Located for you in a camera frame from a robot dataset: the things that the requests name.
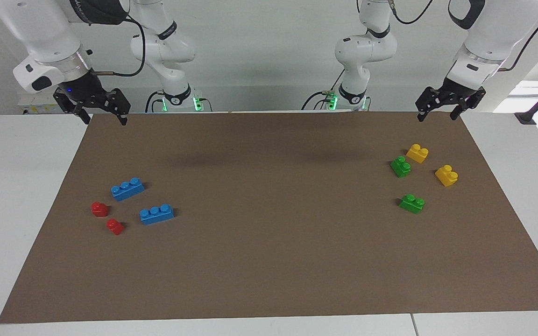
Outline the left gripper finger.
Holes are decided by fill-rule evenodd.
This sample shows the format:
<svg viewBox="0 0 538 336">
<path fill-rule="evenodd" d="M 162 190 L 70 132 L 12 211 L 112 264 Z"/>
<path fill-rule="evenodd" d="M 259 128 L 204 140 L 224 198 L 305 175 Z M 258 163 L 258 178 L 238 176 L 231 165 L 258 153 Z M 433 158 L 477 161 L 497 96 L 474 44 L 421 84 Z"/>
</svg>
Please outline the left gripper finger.
<svg viewBox="0 0 538 336">
<path fill-rule="evenodd" d="M 474 94 L 467 98 L 461 98 L 457 103 L 456 107 L 451 112 L 451 119 L 456 120 L 461 113 L 467 111 L 468 109 L 475 109 L 481 100 L 485 96 L 485 89 L 479 89 Z"/>
<path fill-rule="evenodd" d="M 418 111 L 417 119 L 420 122 L 423 122 L 428 113 L 444 106 L 446 98 L 447 91 L 426 87 L 416 100 L 416 108 Z"/>
</svg>

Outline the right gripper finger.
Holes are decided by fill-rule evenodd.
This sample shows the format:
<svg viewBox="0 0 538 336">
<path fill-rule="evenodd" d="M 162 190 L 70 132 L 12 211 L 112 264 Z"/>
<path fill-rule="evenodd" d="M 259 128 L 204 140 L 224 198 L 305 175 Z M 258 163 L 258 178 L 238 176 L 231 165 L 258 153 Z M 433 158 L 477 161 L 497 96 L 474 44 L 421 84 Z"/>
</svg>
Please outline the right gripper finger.
<svg viewBox="0 0 538 336">
<path fill-rule="evenodd" d="M 131 104 L 120 89 L 106 92 L 106 111 L 117 117 L 122 126 L 127 124 Z"/>
<path fill-rule="evenodd" d="M 83 108 L 82 103 L 73 102 L 66 94 L 64 90 L 56 90 L 54 92 L 54 100 L 64 113 L 72 113 L 79 117 L 84 124 L 89 124 L 91 121 L 90 115 Z"/>
</svg>

